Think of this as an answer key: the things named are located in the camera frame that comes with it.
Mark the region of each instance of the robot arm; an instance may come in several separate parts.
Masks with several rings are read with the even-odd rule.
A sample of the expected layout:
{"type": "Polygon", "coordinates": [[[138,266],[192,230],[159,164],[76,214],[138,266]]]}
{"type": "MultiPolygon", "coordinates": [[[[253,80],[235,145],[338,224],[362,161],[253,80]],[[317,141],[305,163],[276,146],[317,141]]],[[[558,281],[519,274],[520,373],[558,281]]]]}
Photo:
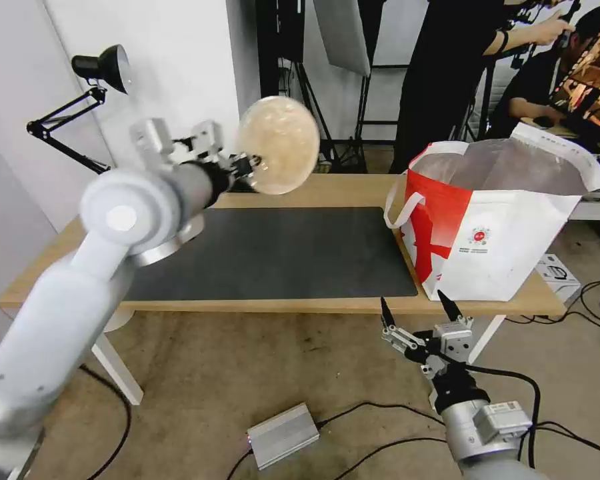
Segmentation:
{"type": "Polygon", "coordinates": [[[473,348],[473,319],[438,292],[451,320],[433,330],[410,333],[397,327],[384,299],[382,338],[405,358],[420,364],[435,392],[451,456],[464,478],[472,480],[547,480],[516,460],[520,437],[532,426],[516,401],[490,403],[464,368],[473,348]]]}
{"type": "MultiPolygon", "coordinates": [[[[218,132],[212,122],[202,127],[218,132]]],[[[40,276],[0,344],[0,439],[16,445],[41,420],[127,293],[138,265],[178,250],[203,228],[201,212],[258,157],[219,156],[217,138],[174,163],[166,125],[151,119],[132,133],[145,169],[100,175],[85,191],[82,244],[40,276]]]]}

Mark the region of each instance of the black mat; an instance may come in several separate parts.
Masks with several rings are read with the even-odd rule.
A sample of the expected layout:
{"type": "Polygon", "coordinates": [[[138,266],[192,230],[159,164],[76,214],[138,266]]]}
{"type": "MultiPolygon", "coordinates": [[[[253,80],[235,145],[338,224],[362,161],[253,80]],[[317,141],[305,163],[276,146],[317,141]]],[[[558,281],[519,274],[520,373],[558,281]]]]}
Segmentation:
{"type": "Polygon", "coordinates": [[[382,209],[210,209],[205,230],[142,267],[126,300],[417,294],[382,209]]]}

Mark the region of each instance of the hand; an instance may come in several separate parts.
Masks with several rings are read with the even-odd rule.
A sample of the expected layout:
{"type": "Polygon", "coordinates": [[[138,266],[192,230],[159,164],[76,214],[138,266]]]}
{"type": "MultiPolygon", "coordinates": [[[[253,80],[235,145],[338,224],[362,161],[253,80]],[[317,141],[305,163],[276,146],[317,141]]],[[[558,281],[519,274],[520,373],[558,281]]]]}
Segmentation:
{"type": "Polygon", "coordinates": [[[551,18],[538,23],[538,25],[533,25],[531,27],[533,29],[531,42],[538,45],[550,45],[565,30],[574,31],[575,27],[564,20],[560,20],[560,15],[562,15],[562,12],[558,10],[551,18]]]}
{"type": "Polygon", "coordinates": [[[549,117],[551,120],[553,120],[555,123],[560,123],[560,120],[566,118],[566,115],[558,110],[556,110],[555,108],[546,105],[543,109],[543,116],[544,117],[549,117]]]}

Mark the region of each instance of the bag handle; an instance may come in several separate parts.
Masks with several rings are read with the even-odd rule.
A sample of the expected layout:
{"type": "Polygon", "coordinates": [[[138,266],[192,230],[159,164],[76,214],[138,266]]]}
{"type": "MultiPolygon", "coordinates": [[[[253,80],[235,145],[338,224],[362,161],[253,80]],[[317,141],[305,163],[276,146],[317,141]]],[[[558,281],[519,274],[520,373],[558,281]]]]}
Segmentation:
{"type": "Polygon", "coordinates": [[[418,192],[413,192],[409,199],[406,201],[405,206],[402,207],[402,210],[400,210],[400,214],[398,214],[398,218],[396,218],[395,222],[389,220],[389,209],[393,205],[393,199],[395,198],[395,194],[398,191],[398,184],[402,179],[402,175],[404,175],[407,171],[408,170],[402,172],[402,174],[400,174],[400,176],[396,178],[395,182],[393,182],[393,185],[391,186],[389,193],[387,194],[387,199],[385,201],[385,224],[388,226],[388,228],[392,230],[402,227],[407,222],[407,220],[409,220],[409,217],[413,213],[413,210],[415,209],[415,206],[418,203],[422,203],[423,205],[425,203],[425,198],[424,196],[422,196],[422,194],[418,192]]]}

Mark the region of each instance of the lamp shade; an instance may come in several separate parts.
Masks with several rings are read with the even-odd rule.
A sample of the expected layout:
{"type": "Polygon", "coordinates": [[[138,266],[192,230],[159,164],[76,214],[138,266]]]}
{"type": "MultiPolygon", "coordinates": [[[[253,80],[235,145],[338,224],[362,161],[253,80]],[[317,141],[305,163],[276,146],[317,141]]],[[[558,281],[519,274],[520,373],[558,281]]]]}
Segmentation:
{"type": "Polygon", "coordinates": [[[79,77],[104,80],[122,93],[128,94],[131,88],[129,60],[122,45],[112,45],[99,57],[76,55],[71,59],[71,68],[79,77]]]}

